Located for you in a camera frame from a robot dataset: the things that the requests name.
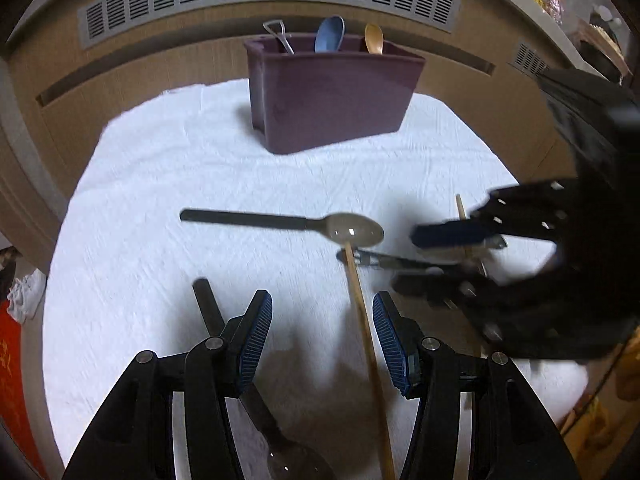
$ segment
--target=crumpled white cloth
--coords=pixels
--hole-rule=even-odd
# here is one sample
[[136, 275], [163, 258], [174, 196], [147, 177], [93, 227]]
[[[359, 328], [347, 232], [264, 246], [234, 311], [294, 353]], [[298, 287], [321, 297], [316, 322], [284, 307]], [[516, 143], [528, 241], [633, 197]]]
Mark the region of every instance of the crumpled white cloth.
[[[364, 350], [339, 247], [314, 232], [183, 223], [180, 210], [310, 218], [353, 211], [385, 229], [372, 250], [413, 257], [412, 226], [457, 218], [456, 193], [472, 210], [488, 188], [513, 184], [482, 140], [425, 95], [414, 95], [398, 133], [287, 156], [267, 152], [253, 131], [246, 80], [182, 88], [126, 112], [102, 134], [51, 264], [43, 372], [64, 463], [137, 352], [176, 354], [206, 338], [191, 289], [205, 276], [225, 319], [242, 314], [258, 288], [271, 293], [273, 322], [255, 381], [285, 436], [319, 452], [340, 479], [380, 478]], [[507, 274], [533, 272], [553, 248], [507, 242], [495, 254]], [[389, 288], [392, 275], [359, 274], [370, 314], [373, 295]], [[458, 352], [476, 344], [459, 312], [394, 299], [425, 334]], [[399, 476], [418, 401], [392, 386], [375, 333], [374, 342]], [[575, 364], [525, 371], [555, 418], [586, 384]], [[268, 480], [266, 443], [237, 401], [227, 405], [245, 477]], [[175, 428], [184, 431], [179, 410]], [[460, 463], [465, 453], [468, 460], [469, 434], [465, 404]], [[177, 477], [188, 478], [184, 444], [175, 442]]]
[[20, 324], [23, 324], [27, 318], [33, 319], [46, 288], [47, 277], [38, 269], [21, 280], [14, 280], [7, 295], [9, 308], [6, 311], [9, 316]]

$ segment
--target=purple container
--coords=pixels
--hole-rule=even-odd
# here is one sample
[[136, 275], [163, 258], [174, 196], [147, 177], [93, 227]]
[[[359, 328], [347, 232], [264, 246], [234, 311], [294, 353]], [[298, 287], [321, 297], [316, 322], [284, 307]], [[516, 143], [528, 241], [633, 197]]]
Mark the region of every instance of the purple container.
[[369, 54], [362, 36], [316, 54], [315, 34], [247, 40], [251, 118], [271, 153], [295, 153], [400, 128], [424, 59], [387, 41]]

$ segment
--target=white cloth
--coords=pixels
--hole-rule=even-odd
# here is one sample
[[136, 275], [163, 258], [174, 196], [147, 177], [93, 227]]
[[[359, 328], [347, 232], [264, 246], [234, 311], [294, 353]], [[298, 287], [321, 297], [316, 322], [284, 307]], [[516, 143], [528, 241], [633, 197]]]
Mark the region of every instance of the white cloth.
[[[243, 313], [256, 289], [270, 291], [273, 322], [256, 383], [285, 435], [317, 450], [341, 479], [379, 478], [364, 352], [339, 247], [314, 232], [181, 223], [178, 214], [185, 207], [312, 218], [353, 211], [385, 229], [374, 250], [412, 256], [411, 227], [456, 218], [457, 192], [470, 210], [488, 188], [514, 183], [462, 121], [424, 95], [414, 95], [398, 133], [288, 156], [267, 152], [252, 130], [246, 80], [167, 92], [123, 114], [105, 129], [78, 184], [51, 265], [43, 366], [63, 461], [137, 352], [185, 352], [206, 338], [191, 290], [205, 276], [225, 319]], [[512, 273], [535, 270], [552, 250], [532, 240], [508, 243], [496, 259]], [[390, 274], [365, 269], [360, 277], [370, 308]], [[474, 335], [459, 313], [401, 298], [398, 306], [425, 333], [469, 351]], [[393, 388], [376, 351], [399, 474], [417, 401]], [[562, 381], [549, 381], [558, 369], [529, 369], [556, 415], [586, 384], [577, 365], [561, 365]], [[227, 404], [246, 478], [269, 479], [266, 444], [238, 402]], [[185, 460], [177, 446], [180, 478], [188, 475]]]
[[20, 324], [23, 324], [27, 318], [33, 319], [46, 287], [47, 277], [38, 269], [21, 280], [14, 280], [6, 297], [9, 300], [9, 307], [6, 310], [9, 316]]

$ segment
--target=blue spoon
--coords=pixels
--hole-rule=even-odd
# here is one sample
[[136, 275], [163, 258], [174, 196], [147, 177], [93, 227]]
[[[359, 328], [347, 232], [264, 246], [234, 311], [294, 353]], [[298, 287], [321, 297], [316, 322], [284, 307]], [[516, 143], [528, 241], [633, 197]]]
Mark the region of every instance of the blue spoon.
[[344, 20], [341, 16], [326, 18], [316, 34], [316, 52], [336, 52], [344, 37]]

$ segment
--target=table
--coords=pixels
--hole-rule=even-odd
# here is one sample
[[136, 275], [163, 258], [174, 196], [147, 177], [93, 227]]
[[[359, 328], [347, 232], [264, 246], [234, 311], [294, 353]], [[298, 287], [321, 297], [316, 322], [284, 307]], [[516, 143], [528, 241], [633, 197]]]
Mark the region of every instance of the table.
[[[338, 247], [313, 232], [181, 223], [185, 207], [322, 217], [353, 211], [385, 229], [381, 252], [414, 256], [417, 222], [455, 218], [491, 187], [515, 183], [498, 158], [443, 103], [414, 95], [398, 133], [289, 156], [268, 153], [251, 128], [248, 82], [169, 91], [105, 129], [60, 231], [46, 296], [43, 372], [64, 463], [124, 368], [142, 349], [185, 352], [207, 332], [191, 289], [209, 279], [225, 319], [258, 288], [273, 297], [273, 322], [256, 383], [284, 433], [318, 450], [339, 478], [379, 478], [364, 352]], [[552, 248], [508, 238], [496, 256], [531, 272]], [[364, 297], [390, 274], [361, 270]], [[416, 301], [399, 309], [423, 331], [469, 352], [474, 334], [457, 312]], [[393, 388], [379, 346], [394, 461], [399, 474], [417, 400]], [[578, 399], [575, 363], [521, 362], [556, 419]], [[174, 398], [178, 478], [188, 478], [180, 398]], [[268, 479], [266, 444], [236, 400], [227, 402], [247, 478]], [[468, 447], [462, 405], [459, 462]]]

